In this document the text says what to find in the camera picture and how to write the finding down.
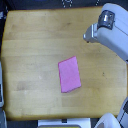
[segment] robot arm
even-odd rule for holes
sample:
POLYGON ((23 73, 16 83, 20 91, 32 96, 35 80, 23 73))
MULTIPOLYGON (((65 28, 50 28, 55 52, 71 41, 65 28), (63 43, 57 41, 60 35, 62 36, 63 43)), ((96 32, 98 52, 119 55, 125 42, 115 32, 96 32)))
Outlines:
POLYGON ((98 23, 92 24, 83 38, 108 47, 128 64, 128 12, 122 7, 105 4, 98 23))

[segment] wooden tabletop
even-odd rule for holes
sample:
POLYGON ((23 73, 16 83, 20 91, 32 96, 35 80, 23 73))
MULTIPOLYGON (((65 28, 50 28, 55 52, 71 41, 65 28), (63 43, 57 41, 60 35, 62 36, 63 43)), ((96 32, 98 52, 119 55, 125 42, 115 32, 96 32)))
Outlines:
POLYGON ((101 7, 11 11, 2 43, 7 119, 118 115, 127 96, 127 68, 110 49, 86 43, 101 7), (61 93, 58 62, 77 57, 82 87, 61 93))

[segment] metal clamp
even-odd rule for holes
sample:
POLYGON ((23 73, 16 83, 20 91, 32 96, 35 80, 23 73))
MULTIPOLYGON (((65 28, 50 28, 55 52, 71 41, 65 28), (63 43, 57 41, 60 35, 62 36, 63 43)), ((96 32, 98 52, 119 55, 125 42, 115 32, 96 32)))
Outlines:
POLYGON ((114 18, 115 18, 115 13, 108 10, 103 11, 99 16, 97 29, 101 27, 105 27, 112 30, 114 18))

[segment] wood grain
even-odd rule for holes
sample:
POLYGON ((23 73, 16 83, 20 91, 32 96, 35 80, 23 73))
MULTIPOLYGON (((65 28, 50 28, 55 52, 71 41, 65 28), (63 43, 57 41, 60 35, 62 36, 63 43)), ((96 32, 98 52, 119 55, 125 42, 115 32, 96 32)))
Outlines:
POLYGON ((101 8, 11 11, 1 62, 7 119, 101 117, 119 113, 127 96, 126 64, 83 33, 101 8), (61 93, 58 62, 76 56, 82 87, 61 93))

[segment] pink cloth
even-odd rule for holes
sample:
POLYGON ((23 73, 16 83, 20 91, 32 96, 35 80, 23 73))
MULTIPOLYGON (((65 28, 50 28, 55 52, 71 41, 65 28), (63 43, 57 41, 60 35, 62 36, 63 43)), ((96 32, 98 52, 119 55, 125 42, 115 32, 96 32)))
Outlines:
POLYGON ((61 92, 81 87, 76 56, 58 63, 61 92))

